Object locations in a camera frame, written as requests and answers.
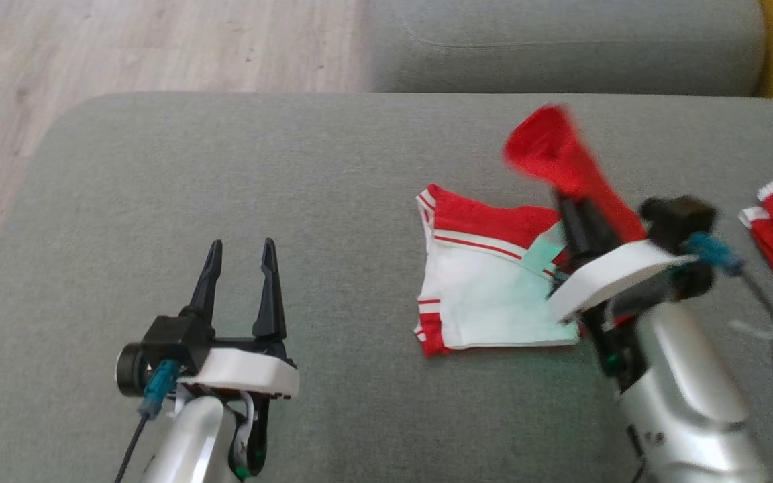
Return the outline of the red and white jersey garment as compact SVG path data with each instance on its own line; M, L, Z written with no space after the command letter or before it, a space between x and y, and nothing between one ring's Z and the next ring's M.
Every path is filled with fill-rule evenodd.
M597 205L621 242L646 238L561 106L531 114L507 138L511 168ZM427 259L414 330L427 357L482 347L574 345L576 324L550 318L553 275L567 260L557 211L497 207L430 184L417 196Z

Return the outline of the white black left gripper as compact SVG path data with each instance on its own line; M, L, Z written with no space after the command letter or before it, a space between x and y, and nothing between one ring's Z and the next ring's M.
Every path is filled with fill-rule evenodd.
M189 308L212 322L223 266L223 242L215 239L197 279ZM252 336L285 339L281 278L275 241L266 238L260 310ZM300 375L284 351L213 348L196 376L178 384L178 424L199 443L191 479L252 479L266 465L271 401L299 393Z

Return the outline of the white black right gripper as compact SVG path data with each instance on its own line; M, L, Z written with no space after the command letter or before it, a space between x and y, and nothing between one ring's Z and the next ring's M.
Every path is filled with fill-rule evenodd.
M688 315L678 284L695 256L676 256L652 241L622 245L593 201L556 195L568 269L547 299L550 327L588 333L603 374L619 392L635 390L668 361L663 336Z

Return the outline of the long grey sofa seat cushion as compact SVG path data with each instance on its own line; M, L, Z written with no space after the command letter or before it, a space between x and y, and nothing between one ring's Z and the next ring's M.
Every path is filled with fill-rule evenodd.
M365 0L378 92L750 96L760 0Z

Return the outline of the large grey sofa seat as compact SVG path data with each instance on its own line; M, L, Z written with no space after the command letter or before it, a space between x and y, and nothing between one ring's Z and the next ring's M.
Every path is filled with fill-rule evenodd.
M0 239L0 483L112 483L138 424L120 349L189 302L224 243L213 323L248 336L276 242L294 400L254 483L608 483L638 467L591 348L424 358L412 334L435 183L549 205L502 146L561 104L631 206L690 193L773 302L737 219L773 180L773 100L659 95L108 95L65 113Z

